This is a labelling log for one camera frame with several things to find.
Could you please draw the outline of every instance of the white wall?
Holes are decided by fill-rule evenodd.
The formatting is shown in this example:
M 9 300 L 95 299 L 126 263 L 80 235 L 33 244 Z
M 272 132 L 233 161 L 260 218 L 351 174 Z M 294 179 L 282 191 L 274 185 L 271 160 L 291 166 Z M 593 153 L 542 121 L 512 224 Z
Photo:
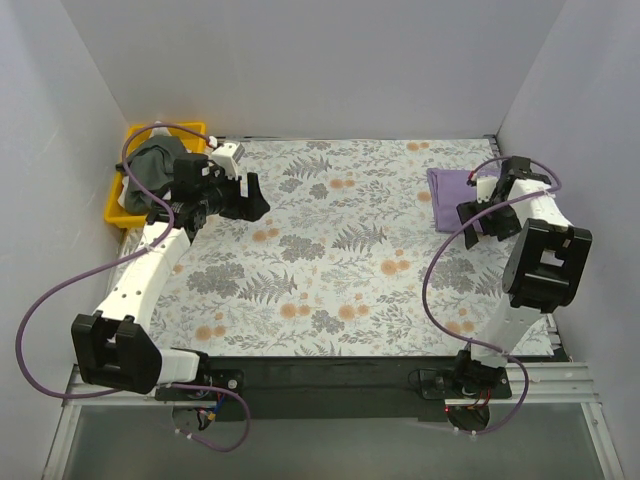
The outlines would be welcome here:
M 58 0 L 0 0 L 0 97 L 0 477 L 36 479 L 60 401 L 20 375 L 15 332 L 44 290 L 115 258 L 101 217 L 126 124 Z M 71 322 L 95 307 L 105 280 L 52 298 L 28 327 L 28 364 L 49 388 L 66 386 Z
M 62 0 L 130 122 L 218 134 L 496 133 L 564 0 Z
M 560 174 L 558 203 L 594 244 L 578 295 L 557 313 L 586 359 L 627 478 L 640 478 L 640 3 L 568 0 L 499 140 Z

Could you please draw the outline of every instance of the leaf pattern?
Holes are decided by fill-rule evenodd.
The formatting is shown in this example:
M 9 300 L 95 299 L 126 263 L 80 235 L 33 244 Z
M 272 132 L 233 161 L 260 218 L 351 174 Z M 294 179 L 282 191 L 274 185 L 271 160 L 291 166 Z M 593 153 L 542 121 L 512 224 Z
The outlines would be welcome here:
M 149 335 L 209 355 L 455 355 L 463 342 L 422 310 L 435 232 L 426 170 L 469 169 L 487 140 L 247 141 L 271 211 L 255 223 L 208 219 L 169 277 Z M 126 237 L 122 255 L 140 241 Z M 427 290 L 436 318 L 476 335 L 501 296 L 513 240 L 455 240 Z M 117 281 L 124 266 L 114 272 Z M 518 355 L 552 352 L 544 320 Z

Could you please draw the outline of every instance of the folded purple towel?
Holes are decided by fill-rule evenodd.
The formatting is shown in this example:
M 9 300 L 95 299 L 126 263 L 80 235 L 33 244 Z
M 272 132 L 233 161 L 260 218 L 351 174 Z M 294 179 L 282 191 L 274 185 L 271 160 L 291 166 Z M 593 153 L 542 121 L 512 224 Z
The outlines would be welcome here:
M 470 170 L 427 169 L 427 181 L 431 189 L 431 203 L 437 232 L 452 233 L 460 228 L 461 223 L 456 207 L 476 199 L 476 189 L 467 185 L 469 173 L 471 173 Z M 487 175 L 492 172 L 483 171 L 482 173 Z M 474 226 L 476 231 L 482 231 L 478 222 Z

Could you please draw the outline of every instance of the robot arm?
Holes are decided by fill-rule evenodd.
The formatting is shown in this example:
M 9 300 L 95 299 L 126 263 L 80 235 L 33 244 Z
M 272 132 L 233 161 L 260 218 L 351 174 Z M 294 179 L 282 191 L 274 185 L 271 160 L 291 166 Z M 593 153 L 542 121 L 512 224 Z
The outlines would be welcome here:
M 498 179 L 478 178 L 477 200 L 458 206 L 461 221 L 505 200 L 549 189 L 548 177 L 533 173 L 530 163 L 527 158 L 512 157 L 503 162 Z M 588 230 L 573 226 L 562 215 L 551 195 L 499 209 L 481 219 L 480 225 L 483 233 L 499 240 L 519 233 L 504 270 L 504 293 L 498 308 L 477 337 L 511 353 L 536 321 L 558 306 L 571 303 L 592 237 Z M 475 230 L 468 228 L 467 248 L 477 242 Z M 465 379 L 462 383 L 467 390 L 492 388 L 506 363 L 504 355 L 474 344 L 458 354 L 457 371 Z
M 162 244 L 128 265 L 92 315 L 78 315 L 73 322 L 71 334 L 83 381 L 149 393 L 156 385 L 204 380 L 199 368 L 206 355 L 158 348 L 147 333 L 173 267 L 191 246 L 206 217 L 219 214 L 254 222 L 269 211 L 255 173 L 247 174 L 247 195 L 241 193 L 243 179 L 233 168 L 241 149 L 241 145 L 226 143 L 211 158 L 188 154 L 176 159 L 174 181 L 169 186 L 174 228 Z M 137 249 L 148 248 L 167 225 L 167 212 L 154 206 Z

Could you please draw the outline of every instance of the yellow bin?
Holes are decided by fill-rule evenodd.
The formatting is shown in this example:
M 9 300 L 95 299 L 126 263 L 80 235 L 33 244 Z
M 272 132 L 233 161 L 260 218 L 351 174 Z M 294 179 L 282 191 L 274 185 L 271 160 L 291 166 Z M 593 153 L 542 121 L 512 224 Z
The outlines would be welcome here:
M 182 125 L 183 127 L 190 128 L 191 130 L 195 130 L 196 132 L 200 132 L 202 134 L 207 133 L 207 126 L 204 123 L 200 122 L 190 122 L 190 123 L 179 123 L 178 125 Z M 127 132 L 127 137 L 129 138 L 136 130 L 140 130 L 145 125 L 134 125 Z M 171 135 L 176 136 L 182 140 L 182 143 L 186 148 L 195 153 L 203 153 L 205 142 L 204 139 L 200 137 L 196 137 L 195 135 L 191 135 L 190 133 L 183 132 L 182 130 L 178 130 L 175 128 L 170 128 L 169 132 Z M 151 134 L 151 130 L 141 133 L 138 135 L 131 145 L 129 145 L 129 150 L 127 151 L 127 155 L 133 152 L 136 148 L 140 146 L 142 142 L 149 138 Z M 115 177 L 113 178 L 113 183 L 111 184 L 111 191 L 109 192 L 109 198 L 107 200 L 107 206 L 104 209 L 104 219 L 107 223 L 112 223 L 120 228 L 135 228 L 144 226 L 144 221 L 146 215 L 129 215 L 124 208 L 120 206 L 118 203 L 118 197 L 122 193 L 122 174 L 120 172 L 116 172 Z

